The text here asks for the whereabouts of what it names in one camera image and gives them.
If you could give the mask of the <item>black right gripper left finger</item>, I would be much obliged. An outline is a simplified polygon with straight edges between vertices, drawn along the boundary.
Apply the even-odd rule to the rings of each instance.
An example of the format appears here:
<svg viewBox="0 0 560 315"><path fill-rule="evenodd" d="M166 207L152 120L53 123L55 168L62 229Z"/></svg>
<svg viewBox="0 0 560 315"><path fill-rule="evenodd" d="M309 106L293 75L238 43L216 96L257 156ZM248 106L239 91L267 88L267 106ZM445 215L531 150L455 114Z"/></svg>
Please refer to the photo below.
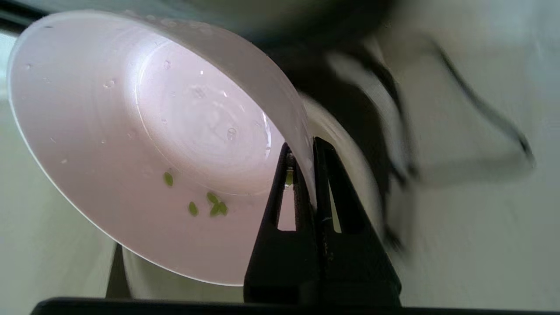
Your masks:
<svg viewBox="0 0 560 315"><path fill-rule="evenodd" d="M278 228L287 201L294 204L294 231ZM244 302L313 305L318 302L318 281L313 209L302 172L285 143L245 274Z"/></svg>

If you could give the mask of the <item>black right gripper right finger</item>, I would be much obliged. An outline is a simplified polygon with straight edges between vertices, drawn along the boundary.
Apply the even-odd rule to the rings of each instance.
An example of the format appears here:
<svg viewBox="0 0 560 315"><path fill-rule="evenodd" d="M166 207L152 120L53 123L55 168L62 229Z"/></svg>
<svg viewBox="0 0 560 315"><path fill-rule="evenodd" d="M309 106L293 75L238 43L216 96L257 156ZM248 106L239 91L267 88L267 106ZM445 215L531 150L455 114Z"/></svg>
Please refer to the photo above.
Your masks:
<svg viewBox="0 0 560 315"><path fill-rule="evenodd" d="M400 307L400 280L336 150L316 137L314 154L320 302Z"/></svg>

